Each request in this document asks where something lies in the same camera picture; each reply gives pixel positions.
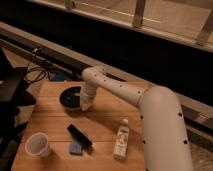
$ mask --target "paper cup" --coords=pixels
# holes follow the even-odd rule
[[[25,143],[25,150],[30,156],[49,156],[51,153],[51,147],[47,134],[38,132],[31,135]]]

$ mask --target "white bottle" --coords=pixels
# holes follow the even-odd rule
[[[123,119],[118,129],[113,156],[117,159],[125,159],[129,137],[128,120]]]

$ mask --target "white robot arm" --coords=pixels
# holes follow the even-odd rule
[[[184,118],[173,91],[162,86],[145,90],[108,78],[102,66],[85,69],[82,77],[83,110],[92,105],[99,86],[139,108],[146,171],[193,171]]]

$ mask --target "black cable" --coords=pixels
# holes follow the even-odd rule
[[[53,64],[51,62],[49,62],[47,60],[40,60],[40,59],[39,59],[39,65],[41,65],[41,66],[39,66],[39,67],[37,66],[37,67],[33,67],[33,68],[29,69],[30,64],[32,62],[36,63],[36,61],[38,60],[36,57],[40,52],[41,52],[41,48],[38,47],[38,48],[35,48],[30,55],[29,63],[27,65],[27,74],[25,75],[25,80],[29,84],[33,84],[38,81],[41,81],[41,80],[45,79],[46,77],[50,80],[51,74],[57,74],[57,73],[62,72],[61,70],[54,68]],[[37,74],[37,76],[34,79],[30,79],[28,77],[28,75],[32,74],[33,72],[39,72],[39,73]]]

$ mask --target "wood grain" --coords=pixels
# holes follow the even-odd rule
[[[146,82],[131,82],[148,88]],[[141,120],[137,109],[106,90],[99,88],[92,108],[86,112],[70,112],[60,102],[60,94],[82,82],[45,82],[40,90],[36,107],[25,130],[12,171],[117,171],[144,170]],[[124,161],[113,158],[113,149],[121,120],[129,120],[130,135],[127,156]],[[93,152],[84,151],[82,156],[69,154],[72,136],[67,127],[74,124],[85,131],[93,142]],[[24,150],[27,138],[36,132],[45,132],[49,137],[52,154],[47,158],[28,156]]]

